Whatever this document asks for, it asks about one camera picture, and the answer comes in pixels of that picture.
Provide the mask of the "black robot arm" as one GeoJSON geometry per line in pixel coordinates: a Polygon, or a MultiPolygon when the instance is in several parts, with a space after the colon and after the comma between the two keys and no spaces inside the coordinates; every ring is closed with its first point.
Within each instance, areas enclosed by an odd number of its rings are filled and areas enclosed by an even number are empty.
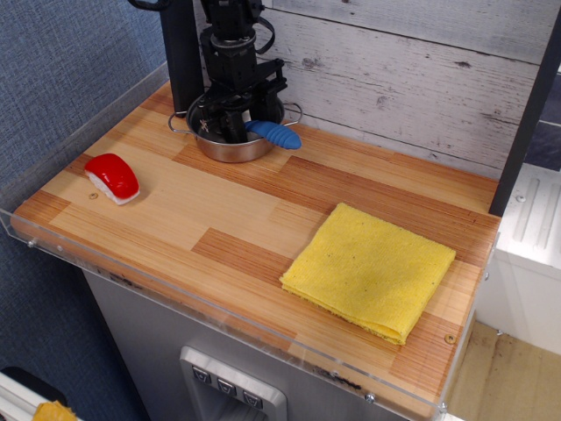
{"type": "Polygon", "coordinates": [[[275,41],[273,25],[260,16],[261,1],[203,1],[209,26],[200,35],[210,88],[197,101],[208,127],[227,144],[247,141],[244,114],[281,121],[278,93],[287,87],[284,61],[259,62],[275,41]]]}

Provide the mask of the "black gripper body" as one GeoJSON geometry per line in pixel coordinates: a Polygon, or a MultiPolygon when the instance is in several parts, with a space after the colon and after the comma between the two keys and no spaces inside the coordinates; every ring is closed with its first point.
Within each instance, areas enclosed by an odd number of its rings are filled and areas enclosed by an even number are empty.
{"type": "Polygon", "coordinates": [[[210,88],[198,100],[199,108],[215,111],[250,111],[252,91],[258,85],[287,87],[281,59],[259,62],[256,35],[238,40],[221,40],[211,30],[200,36],[210,88]]]}

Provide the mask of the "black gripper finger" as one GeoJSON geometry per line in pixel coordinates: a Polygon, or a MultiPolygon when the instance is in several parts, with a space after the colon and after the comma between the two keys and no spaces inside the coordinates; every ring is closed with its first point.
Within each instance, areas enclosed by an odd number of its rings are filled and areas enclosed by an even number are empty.
{"type": "Polygon", "coordinates": [[[219,125],[227,144],[241,144],[247,141],[245,122],[240,111],[224,111],[219,125]]]}
{"type": "Polygon", "coordinates": [[[252,120],[270,121],[278,124],[283,115],[283,106],[278,93],[282,85],[258,85],[252,91],[252,120]]]}

